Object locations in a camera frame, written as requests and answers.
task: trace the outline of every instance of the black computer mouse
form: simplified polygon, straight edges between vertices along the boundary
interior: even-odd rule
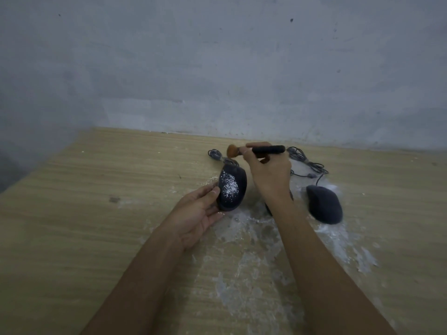
[[[221,211],[229,212],[236,209],[242,202],[247,190],[247,174],[239,166],[224,164],[219,175],[220,194],[217,206]]]
[[[343,210],[337,195],[330,189],[318,186],[307,186],[309,212],[316,220],[335,225],[343,219]]]
[[[293,201],[293,195],[292,195],[292,192],[289,191],[289,193],[290,193],[290,198],[291,198],[292,201]],[[269,206],[267,206],[267,203],[265,204],[265,207],[267,208],[267,213],[269,213],[270,216],[273,216],[272,212],[271,212],[270,209],[269,209]]]

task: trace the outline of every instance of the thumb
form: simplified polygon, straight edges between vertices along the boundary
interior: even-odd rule
[[[219,193],[220,193],[220,188],[218,186],[215,186],[205,196],[203,196],[197,200],[200,204],[200,207],[203,209],[207,209],[210,205],[212,205],[217,200]]]
[[[244,160],[247,161],[247,163],[250,166],[250,170],[253,173],[253,170],[258,169],[261,163],[258,161],[256,155],[254,155],[254,152],[245,146],[239,147],[239,151],[244,157]]]

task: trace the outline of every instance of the brush handle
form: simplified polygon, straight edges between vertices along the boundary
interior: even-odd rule
[[[257,154],[282,154],[286,151],[284,146],[259,146],[253,147],[252,152]]]

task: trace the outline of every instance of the hand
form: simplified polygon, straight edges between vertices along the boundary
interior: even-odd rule
[[[209,226],[224,216],[215,205],[219,193],[216,184],[208,184],[186,194],[159,228],[174,232],[184,250],[193,247]]]
[[[286,153],[270,154],[262,161],[258,161],[250,147],[271,146],[268,142],[247,143],[240,147],[239,151],[250,166],[253,181],[262,197],[268,200],[270,197],[290,197],[289,182],[292,164]]]

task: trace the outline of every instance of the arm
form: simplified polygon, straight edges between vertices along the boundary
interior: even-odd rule
[[[265,164],[239,149],[269,206],[281,235],[306,320],[316,334],[395,334],[306,222],[303,202],[289,196],[291,164],[286,154],[269,155]]]
[[[185,249],[193,247],[221,219],[213,203],[219,187],[208,185],[184,196],[142,246],[82,335],[148,334],[166,285]]]

